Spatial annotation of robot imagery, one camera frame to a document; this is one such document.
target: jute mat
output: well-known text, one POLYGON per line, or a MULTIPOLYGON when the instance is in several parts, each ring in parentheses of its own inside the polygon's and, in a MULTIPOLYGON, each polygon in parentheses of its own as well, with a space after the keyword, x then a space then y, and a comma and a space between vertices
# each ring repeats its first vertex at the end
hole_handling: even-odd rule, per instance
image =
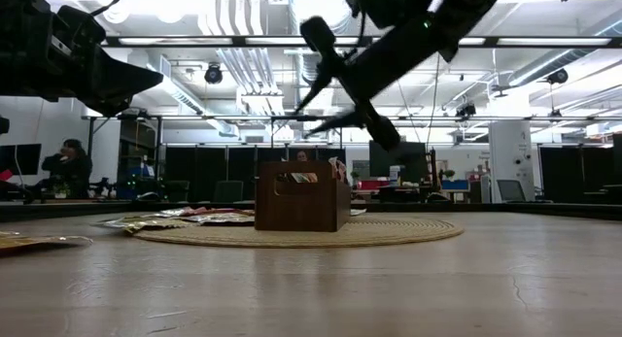
POLYGON ((253 227, 193 226, 146 230, 134 236, 150 241, 239 248, 345 248, 434 241, 464 231, 452 223, 392 214, 366 214, 351 218, 334 233, 257 231, 253 227))

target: table surface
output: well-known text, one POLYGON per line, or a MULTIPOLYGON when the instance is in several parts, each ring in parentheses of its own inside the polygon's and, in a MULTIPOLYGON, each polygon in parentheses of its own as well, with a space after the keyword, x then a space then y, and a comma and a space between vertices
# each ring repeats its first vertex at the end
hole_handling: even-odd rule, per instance
POLYGON ((392 247, 252 250, 151 243, 88 225, 114 215, 2 223, 0 231, 86 235, 94 243, 0 257, 0 330, 10 337, 622 335, 622 223, 416 215, 466 232, 392 247))

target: woven round rug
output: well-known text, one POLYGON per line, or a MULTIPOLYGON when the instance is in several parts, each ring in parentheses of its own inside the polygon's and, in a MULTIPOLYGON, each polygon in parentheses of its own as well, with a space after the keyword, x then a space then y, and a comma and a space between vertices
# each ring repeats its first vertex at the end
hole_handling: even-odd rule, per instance
POLYGON ((193 226, 145 230, 134 236, 150 241, 239 248, 344 248, 434 241, 463 229, 447 221, 412 215, 365 214, 351 218, 333 233, 257 231, 246 226, 193 226))

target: ceiling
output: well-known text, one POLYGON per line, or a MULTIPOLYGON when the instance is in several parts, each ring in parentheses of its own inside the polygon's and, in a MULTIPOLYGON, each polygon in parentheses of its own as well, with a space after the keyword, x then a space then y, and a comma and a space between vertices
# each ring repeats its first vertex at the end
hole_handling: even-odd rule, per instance
MULTIPOLYGON (((109 0, 48 0, 54 9, 62 4, 92 11, 109 0)), ((124 22, 112 23, 100 17, 100 23, 111 35, 121 36, 162 36, 162 35, 203 35, 197 19, 210 10, 205 0, 128 0, 124 7, 129 15, 124 22), (157 16, 161 11, 173 11, 180 15, 179 21, 167 23, 157 16)), ((216 14, 221 13, 223 0, 217 0, 216 14)), ((230 23, 235 26, 236 0, 230 0, 230 23)), ((288 0, 260 0, 259 22, 266 35, 293 34, 292 18, 288 0)), ((305 5, 316 7, 307 13, 328 13, 339 7, 342 0, 307 1, 305 5)), ((244 20, 250 28, 251 0, 244 0, 244 20)), ((471 36, 594 36, 604 20, 622 20, 622 0, 500 0, 495 7, 475 26, 471 36)), ((220 19, 221 28, 225 29, 220 19)), ((355 36, 359 32, 360 21, 352 20, 345 28, 344 35, 355 36)), ((379 36, 372 23, 365 26, 365 34, 379 36)), ((203 75, 209 62, 222 62, 215 49, 148 49, 149 59, 164 56, 171 62, 171 77, 181 84, 184 90, 201 101, 209 113, 240 114, 236 104, 238 83, 229 74, 225 65, 224 79, 220 84, 207 84, 203 75)), ((268 58, 279 90, 283 94, 282 106, 285 111, 292 110, 303 87, 296 72, 297 50, 267 49, 268 58)), ((476 105, 478 115, 498 113, 493 111, 498 93, 491 90, 491 84, 503 84, 512 73, 525 66, 535 64, 539 58, 550 55, 552 50, 536 49, 463 49, 451 64, 433 55, 413 69, 397 83, 389 86, 372 101, 379 113, 387 116, 407 115, 407 113, 429 116, 430 114, 454 115, 454 109, 464 102, 476 105)), ((622 90, 612 89, 620 84, 622 58, 621 50, 594 51, 564 68, 569 73, 565 84, 553 85, 538 81, 508 91, 509 98, 515 98, 516 106, 529 106, 534 115, 547 115, 553 107, 573 104, 573 116, 592 115, 618 106, 622 108, 622 90), (596 98, 589 104, 578 106, 581 100, 592 98, 595 93, 610 89, 610 95, 596 98)), ((251 64, 254 73, 257 68, 251 64)), ((179 105, 162 88, 150 89, 139 95, 135 105, 146 107, 153 114, 178 115, 179 105)), ((319 106, 324 113, 333 114, 351 106, 352 101, 341 88, 332 90, 319 106)), ((512 100, 503 98, 503 111, 514 112, 512 100)), ((585 123, 576 122, 571 127, 577 129, 585 123)))

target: red object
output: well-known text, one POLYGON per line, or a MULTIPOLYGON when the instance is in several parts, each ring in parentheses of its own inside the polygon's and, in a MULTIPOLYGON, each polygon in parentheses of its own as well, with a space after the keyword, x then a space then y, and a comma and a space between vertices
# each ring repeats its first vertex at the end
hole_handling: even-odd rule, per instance
POLYGON ((389 181, 360 181, 359 190, 376 190, 384 185, 389 185, 389 181))
POLYGON ((6 171, 0 173, 0 181, 6 182, 12 176, 13 176, 13 173, 11 172, 11 170, 6 170, 6 171))

